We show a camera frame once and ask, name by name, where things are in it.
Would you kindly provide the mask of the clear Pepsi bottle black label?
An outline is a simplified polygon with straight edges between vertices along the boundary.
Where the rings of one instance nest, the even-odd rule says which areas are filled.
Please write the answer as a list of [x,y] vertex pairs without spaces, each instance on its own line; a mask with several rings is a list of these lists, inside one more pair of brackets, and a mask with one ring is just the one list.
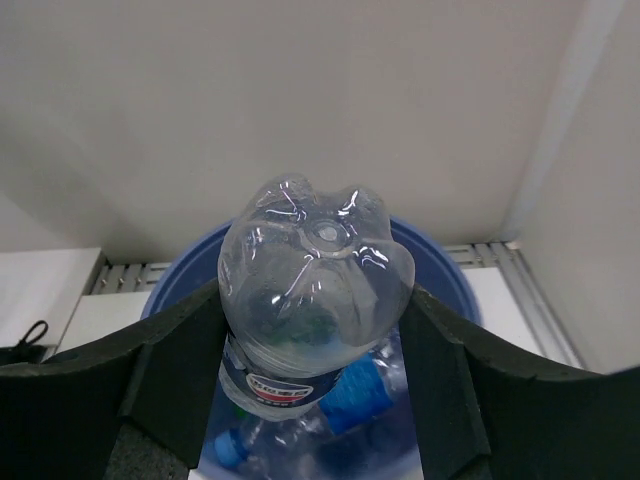
[[286,174],[233,221],[217,280],[229,326],[222,389],[243,410],[282,421],[309,411],[389,333],[415,263],[373,190],[319,192]]

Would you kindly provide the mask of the crushed bottle blue label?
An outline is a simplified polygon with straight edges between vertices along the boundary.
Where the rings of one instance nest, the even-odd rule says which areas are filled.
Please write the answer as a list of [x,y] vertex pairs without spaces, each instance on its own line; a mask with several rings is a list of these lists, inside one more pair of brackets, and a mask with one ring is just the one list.
[[239,426],[219,434],[207,449],[229,469],[250,458],[266,462],[294,457],[373,421],[407,392],[400,335],[394,329],[348,366],[335,387],[303,416],[272,423],[250,415]]

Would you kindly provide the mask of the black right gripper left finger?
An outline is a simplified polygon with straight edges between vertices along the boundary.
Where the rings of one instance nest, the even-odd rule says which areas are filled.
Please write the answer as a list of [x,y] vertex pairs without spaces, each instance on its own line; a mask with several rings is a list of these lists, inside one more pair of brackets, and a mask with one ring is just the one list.
[[1,369],[5,479],[185,479],[200,460],[227,323],[209,282],[39,364]]

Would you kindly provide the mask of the blue plastic bin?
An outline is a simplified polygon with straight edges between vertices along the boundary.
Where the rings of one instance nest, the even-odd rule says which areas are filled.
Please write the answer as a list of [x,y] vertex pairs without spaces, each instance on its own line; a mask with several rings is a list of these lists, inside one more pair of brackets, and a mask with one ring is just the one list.
[[[151,291],[141,318],[172,306],[215,277],[214,267],[229,228],[230,222],[215,228],[170,264]],[[391,220],[391,230],[414,258],[416,286],[426,287],[447,307],[481,325],[471,287],[447,252],[400,220]],[[402,479],[416,469],[421,473],[409,391],[373,421],[305,453],[266,462],[250,458],[234,469],[225,468],[208,452],[207,444],[248,416],[222,393],[218,382],[196,473],[210,479]]]

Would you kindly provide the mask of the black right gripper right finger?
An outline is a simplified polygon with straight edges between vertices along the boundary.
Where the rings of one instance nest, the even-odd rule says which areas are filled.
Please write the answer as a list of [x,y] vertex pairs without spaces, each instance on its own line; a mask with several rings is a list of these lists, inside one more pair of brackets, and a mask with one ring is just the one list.
[[416,289],[400,321],[428,479],[635,479],[639,371],[521,349]]

